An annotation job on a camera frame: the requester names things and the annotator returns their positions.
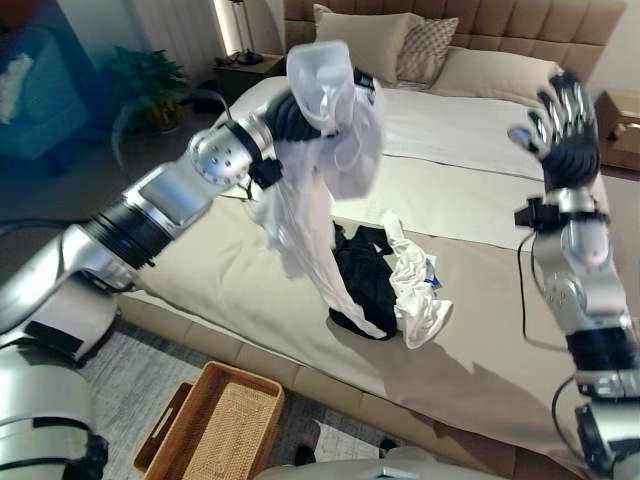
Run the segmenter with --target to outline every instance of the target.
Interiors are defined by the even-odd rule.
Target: woven basket
[[[209,362],[190,391],[178,389],[134,466],[145,480],[251,479],[266,465],[283,402],[277,382]]]

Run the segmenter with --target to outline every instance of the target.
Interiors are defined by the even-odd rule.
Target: green leaves
[[[137,52],[114,46],[115,57],[104,71],[123,102],[140,97],[170,97],[185,89],[182,66],[166,57],[164,50]]]

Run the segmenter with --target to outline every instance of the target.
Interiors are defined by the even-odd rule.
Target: lamp base
[[[262,57],[262,55],[256,52],[252,52],[251,50],[242,52],[236,58],[236,62],[238,62],[240,65],[256,65],[258,63],[262,63],[263,61],[264,58]]]

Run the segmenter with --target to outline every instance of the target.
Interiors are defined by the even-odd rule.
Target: beige bedsheet
[[[415,412],[571,462],[548,408],[553,391],[572,371],[571,359],[523,341],[514,251],[409,233],[438,256],[440,295],[454,302],[435,341],[409,351],[400,335],[387,342],[366,340],[327,320],[313,284],[286,278],[247,209],[240,200],[217,199],[155,268],[142,272],[145,290]],[[530,335],[562,344],[528,272],[525,279]],[[560,416],[571,431],[578,402],[573,387],[561,401]]]

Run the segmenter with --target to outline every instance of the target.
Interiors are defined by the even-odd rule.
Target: bed frame
[[[555,60],[587,78],[622,14],[624,0],[284,0],[287,50],[315,38],[313,3],[347,14],[414,12],[459,17],[453,43]],[[457,463],[505,478],[576,479],[549,457],[443,425],[320,371],[223,333],[165,302],[121,295],[124,319]]]
[[[458,17],[452,45],[552,60],[587,80],[625,0],[285,0],[285,46],[313,42],[313,4],[336,13]]]

